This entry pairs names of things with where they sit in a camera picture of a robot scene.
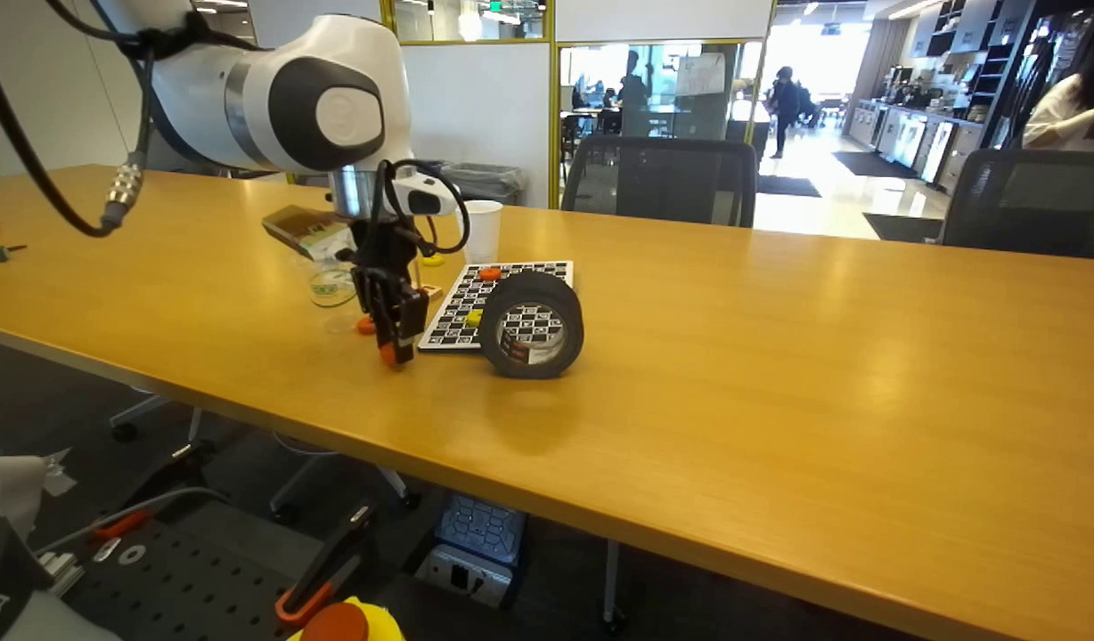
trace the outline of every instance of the chair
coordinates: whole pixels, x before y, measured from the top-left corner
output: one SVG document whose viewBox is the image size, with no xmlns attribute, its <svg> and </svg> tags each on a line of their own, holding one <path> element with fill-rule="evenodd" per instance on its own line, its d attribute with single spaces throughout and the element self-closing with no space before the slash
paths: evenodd
<svg viewBox="0 0 1094 641">
<path fill-rule="evenodd" d="M 939 246 L 1094 256 L 1094 152 L 974 152 L 953 191 Z"/>
<path fill-rule="evenodd" d="M 757 167 L 746 140 L 590 135 L 578 145 L 563 208 L 751 228 Z"/>
</svg>

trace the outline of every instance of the wooden table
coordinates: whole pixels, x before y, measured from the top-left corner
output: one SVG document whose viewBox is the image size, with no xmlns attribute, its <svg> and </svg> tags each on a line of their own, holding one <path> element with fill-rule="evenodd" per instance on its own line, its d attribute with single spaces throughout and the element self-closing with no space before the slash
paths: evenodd
<svg viewBox="0 0 1094 641">
<path fill-rule="evenodd" d="M 261 230 L 293 204 L 153 174 L 91 242 L 5 177 L 0 342 L 912 635 L 1094 637 L 1089 259 L 511 210 L 587 342 L 505 380 L 381 369 Z"/>
</svg>

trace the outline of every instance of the checkered pattern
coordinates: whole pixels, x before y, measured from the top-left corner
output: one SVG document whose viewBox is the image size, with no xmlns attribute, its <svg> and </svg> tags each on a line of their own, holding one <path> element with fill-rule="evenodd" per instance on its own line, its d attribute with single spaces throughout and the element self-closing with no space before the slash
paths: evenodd
<svg viewBox="0 0 1094 641">
<path fill-rule="evenodd" d="M 487 293 L 499 280 L 476 279 L 482 262 L 467 262 L 461 280 L 449 288 L 443 311 L 433 313 L 431 329 L 417 342 L 417 349 L 426 354 L 482 354 L 476 329 L 467 323 L 470 311 L 482 311 Z M 502 279 L 521 272 L 544 272 L 574 285 L 574 259 L 521 259 L 521 262 L 499 262 Z M 563 323 L 539 306 L 518 306 L 505 313 L 502 332 L 518 332 L 523 346 L 549 346 Z"/>
</svg>

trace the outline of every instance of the person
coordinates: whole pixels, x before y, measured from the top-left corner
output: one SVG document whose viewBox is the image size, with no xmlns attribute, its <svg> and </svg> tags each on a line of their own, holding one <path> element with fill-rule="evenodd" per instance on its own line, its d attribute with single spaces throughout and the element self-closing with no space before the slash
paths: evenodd
<svg viewBox="0 0 1094 641">
<path fill-rule="evenodd" d="M 1023 128 L 1025 151 L 1094 152 L 1094 40 L 1082 69 L 1048 89 Z"/>
<path fill-rule="evenodd" d="M 648 130 L 648 81 L 639 73 L 639 51 L 626 51 L 626 69 L 619 77 L 619 128 L 625 135 L 644 135 Z"/>
<path fill-rule="evenodd" d="M 803 113 L 803 89 L 793 85 L 793 70 L 779 69 L 773 73 L 766 105 L 773 113 L 773 160 L 784 156 L 786 145 L 786 130 L 793 128 L 797 113 Z"/>
</svg>

